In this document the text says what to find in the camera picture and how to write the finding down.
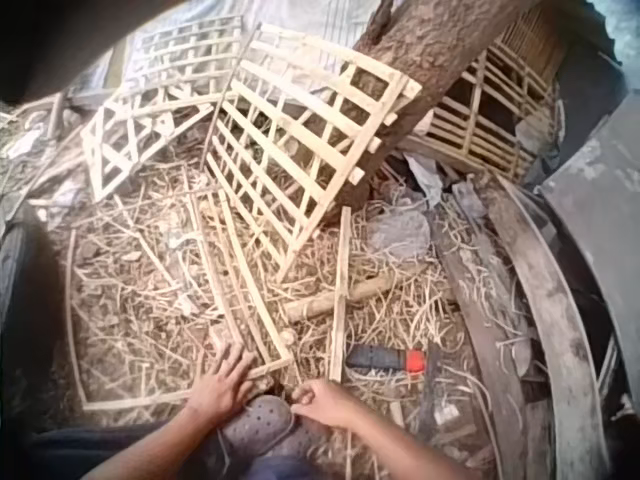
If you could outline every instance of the hand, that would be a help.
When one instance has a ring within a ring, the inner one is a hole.
[[[347,390],[325,379],[310,380],[293,392],[291,406],[296,415],[311,418],[330,427],[349,428],[364,404]]]
[[[228,345],[218,352],[209,371],[196,380],[186,410],[195,413],[199,421],[211,428],[231,418],[247,402],[253,382],[246,380],[255,359],[253,353],[244,350],[240,344]]]

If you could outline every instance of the crocs shoe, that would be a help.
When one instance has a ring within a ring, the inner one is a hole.
[[[298,416],[291,433],[269,450],[267,456],[307,458],[309,450],[325,442],[329,434],[330,430],[324,425]]]
[[[222,429],[232,458],[256,458],[269,452],[295,427],[289,405],[278,397],[262,395]]]

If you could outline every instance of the right hand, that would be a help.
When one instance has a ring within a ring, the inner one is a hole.
[[[295,389],[291,411],[329,427],[349,428],[364,404],[337,383],[309,380]]]

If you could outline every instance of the tree bark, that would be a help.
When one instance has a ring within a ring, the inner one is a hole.
[[[517,17],[538,0],[406,0],[395,12],[382,0],[355,50],[389,65],[422,85],[420,94],[379,131],[382,145],[359,162],[366,175],[345,184],[339,205],[358,209],[369,195],[368,180],[460,77],[467,66]],[[361,78],[364,91],[375,88]]]

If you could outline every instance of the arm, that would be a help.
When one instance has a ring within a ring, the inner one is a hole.
[[[403,429],[378,415],[337,384],[312,380],[294,392],[299,403],[291,410],[331,427],[358,435],[402,480],[465,480],[471,473],[433,448],[418,443]]]
[[[254,355],[234,346],[216,357],[211,371],[193,389],[185,408],[169,423],[91,470],[91,480],[171,478],[204,437],[246,402],[252,383],[245,381]]]

